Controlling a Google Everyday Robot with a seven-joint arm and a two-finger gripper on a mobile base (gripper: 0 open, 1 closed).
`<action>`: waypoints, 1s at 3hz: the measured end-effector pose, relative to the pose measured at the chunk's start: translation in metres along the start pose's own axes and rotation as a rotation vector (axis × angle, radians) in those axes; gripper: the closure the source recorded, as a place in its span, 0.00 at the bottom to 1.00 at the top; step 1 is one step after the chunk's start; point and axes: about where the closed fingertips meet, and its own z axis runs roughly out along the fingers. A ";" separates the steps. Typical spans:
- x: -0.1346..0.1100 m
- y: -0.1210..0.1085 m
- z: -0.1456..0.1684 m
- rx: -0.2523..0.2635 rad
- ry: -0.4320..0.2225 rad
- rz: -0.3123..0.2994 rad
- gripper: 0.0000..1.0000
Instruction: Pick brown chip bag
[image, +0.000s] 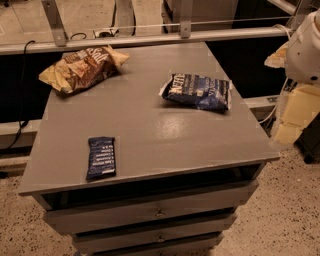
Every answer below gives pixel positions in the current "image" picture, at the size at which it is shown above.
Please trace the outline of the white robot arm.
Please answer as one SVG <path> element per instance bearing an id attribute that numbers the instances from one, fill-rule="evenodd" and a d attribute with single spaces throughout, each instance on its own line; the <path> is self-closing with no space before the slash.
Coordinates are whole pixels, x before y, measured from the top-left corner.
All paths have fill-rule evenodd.
<path id="1" fill-rule="evenodd" d="M 286 77 L 297 83 L 291 92 L 281 93 L 272 132 L 275 141 L 293 144 L 320 113 L 320 9 L 307 15 L 264 65 L 284 68 Z"/>

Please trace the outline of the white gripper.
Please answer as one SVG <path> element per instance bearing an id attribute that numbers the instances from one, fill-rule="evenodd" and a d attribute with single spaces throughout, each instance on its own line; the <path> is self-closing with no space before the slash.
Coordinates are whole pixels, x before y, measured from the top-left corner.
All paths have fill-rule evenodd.
<path id="1" fill-rule="evenodd" d="M 288 43 L 284 43 L 266 58 L 264 65 L 271 68 L 284 68 Z M 273 139 L 281 144 L 293 144 L 314 118 L 320 113 L 320 87 L 301 84 L 288 96 L 288 102 Z"/>

